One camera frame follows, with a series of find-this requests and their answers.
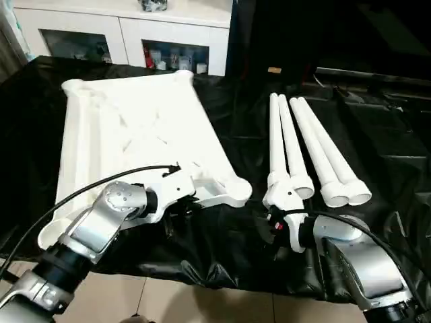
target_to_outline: floor tile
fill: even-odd
[[[276,323],[366,323],[352,304],[334,304],[313,299],[274,296]]]
[[[271,294],[148,279],[138,311],[157,323],[271,323]]]
[[[90,273],[57,323],[119,323],[136,313],[144,277]]]

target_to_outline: glass cabinet door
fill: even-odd
[[[223,76],[229,28],[120,18],[129,64]]]
[[[15,9],[34,56],[128,64],[117,17]]]
[[[208,46],[142,40],[142,51],[146,67],[170,71],[187,69],[197,74],[208,73]]]
[[[112,63],[104,35],[47,29],[40,33],[51,56]]]

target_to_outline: black tablecloth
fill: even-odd
[[[3,255],[55,201],[66,110],[62,82],[154,73],[138,67],[39,57],[0,87],[2,156],[6,161],[0,226]],[[314,250],[297,254],[286,249],[275,257],[275,250],[261,237],[272,91],[306,96],[354,171],[371,189],[370,202],[337,212],[364,219],[400,249],[415,250],[431,271],[431,138],[426,122],[431,114],[426,101],[386,100],[319,87],[292,89],[262,80],[204,75],[195,76],[194,86],[236,173],[253,185],[250,201],[241,209],[220,205],[190,217],[174,217],[172,237],[166,235],[163,223],[124,231],[98,271],[213,288],[352,300],[335,270],[337,264],[319,259]],[[306,206],[326,210],[314,168],[304,155],[317,191]],[[40,254],[37,233],[21,249],[21,259]],[[404,265],[430,303],[430,289],[420,272],[406,259]]]

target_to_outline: black cloth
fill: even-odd
[[[153,75],[139,67],[39,57],[0,87],[3,112],[3,203],[0,246],[6,255],[20,235],[55,201],[66,97],[61,84],[74,78],[111,79]],[[122,232],[97,270],[183,281],[219,288],[294,294],[334,302],[352,301],[336,263],[314,250],[275,253],[262,238],[261,204],[269,172],[268,105],[272,91],[304,95],[372,200],[343,207],[398,249],[410,252],[431,272],[431,139],[429,103],[394,104],[368,94],[329,88],[292,89],[279,83],[196,75],[194,87],[236,173],[253,186],[245,207],[196,211]],[[319,181],[301,142],[316,194],[306,206],[327,210]],[[172,235],[166,234],[170,227]],[[20,250],[21,259],[40,254],[38,229]],[[405,269],[430,304],[430,288],[419,270]]]

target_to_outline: white cylindrical rod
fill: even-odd
[[[302,136],[304,137],[308,153],[316,169],[317,176],[321,183],[321,194],[326,205],[329,207],[342,207],[349,201],[346,196],[345,187],[339,182],[334,169],[329,163],[319,140],[316,138],[311,124],[308,122],[308,114],[302,108],[301,103],[296,98],[290,99],[290,106],[294,112]]]
[[[269,171],[268,187],[288,174],[276,93],[272,93],[269,97]]]
[[[278,96],[278,104],[281,118],[281,129],[283,130],[284,145],[288,157],[289,174],[292,179],[294,190],[303,199],[309,199],[314,194],[314,186],[305,168],[304,158],[301,154],[298,138],[294,128],[292,116],[290,115],[286,96]]]
[[[302,105],[302,109],[306,111],[311,127],[325,151],[325,155],[328,157],[332,168],[337,174],[339,181],[346,187],[349,204],[361,205],[368,202],[371,199],[371,192],[368,187],[363,181],[358,179],[340,150],[338,150],[336,144],[334,144],[331,136],[329,136],[328,132],[316,117],[316,114],[311,110],[307,101],[304,98],[298,98],[298,101]]]

